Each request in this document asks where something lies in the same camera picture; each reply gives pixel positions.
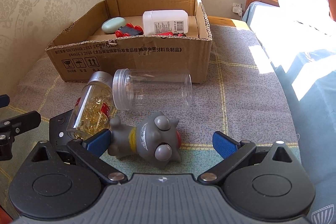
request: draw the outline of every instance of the triangular hole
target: triangular hole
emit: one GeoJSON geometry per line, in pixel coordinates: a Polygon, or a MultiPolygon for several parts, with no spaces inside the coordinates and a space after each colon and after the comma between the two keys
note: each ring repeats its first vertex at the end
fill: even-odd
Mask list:
{"type": "Polygon", "coordinates": [[[288,155],[287,151],[283,147],[278,147],[273,160],[283,161],[283,162],[292,162],[291,157],[288,155]]]}
{"type": "Polygon", "coordinates": [[[40,147],[32,158],[32,162],[39,162],[43,160],[49,160],[48,153],[45,147],[40,147]]]}

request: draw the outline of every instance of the gray toy figure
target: gray toy figure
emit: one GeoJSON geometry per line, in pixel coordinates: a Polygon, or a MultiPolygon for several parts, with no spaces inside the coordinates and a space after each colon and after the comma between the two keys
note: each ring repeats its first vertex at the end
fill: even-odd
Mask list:
{"type": "Polygon", "coordinates": [[[181,161],[177,152],[181,136],[176,126],[179,119],[169,120],[162,112],[153,113],[137,127],[121,124],[118,117],[110,119],[112,143],[108,148],[117,159],[139,154],[153,166],[163,169],[169,161],[181,161]]]}

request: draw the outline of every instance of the barcode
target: barcode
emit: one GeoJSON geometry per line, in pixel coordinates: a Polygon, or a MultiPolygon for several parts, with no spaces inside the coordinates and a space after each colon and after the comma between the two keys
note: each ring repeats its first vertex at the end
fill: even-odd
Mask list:
{"type": "Polygon", "coordinates": [[[183,21],[176,21],[176,31],[177,32],[184,32],[183,21]]]}

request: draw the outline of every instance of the cardboard box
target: cardboard box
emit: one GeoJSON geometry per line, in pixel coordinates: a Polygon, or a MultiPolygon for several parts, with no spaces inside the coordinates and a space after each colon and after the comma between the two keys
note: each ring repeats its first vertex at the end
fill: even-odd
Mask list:
{"type": "Polygon", "coordinates": [[[114,75],[120,68],[147,71],[189,70],[192,82],[206,80],[212,36],[201,0],[104,0],[46,48],[64,81],[88,81],[101,70],[114,75]],[[187,37],[139,35],[116,38],[101,30],[103,22],[124,17],[142,26],[147,10],[182,9],[189,16],[187,37]]]}

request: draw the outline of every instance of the silver bolt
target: silver bolt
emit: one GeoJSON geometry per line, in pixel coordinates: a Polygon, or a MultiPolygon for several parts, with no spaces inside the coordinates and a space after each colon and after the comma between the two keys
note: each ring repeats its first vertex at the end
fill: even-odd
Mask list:
{"type": "Polygon", "coordinates": [[[120,181],[125,178],[125,175],[120,172],[114,172],[114,173],[109,174],[108,178],[109,180],[112,180],[112,181],[120,181]]]}
{"type": "Polygon", "coordinates": [[[217,176],[213,173],[203,173],[201,175],[201,180],[203,181],[213,181],[213,180],[216,180],[217,179],[217,176]]]}

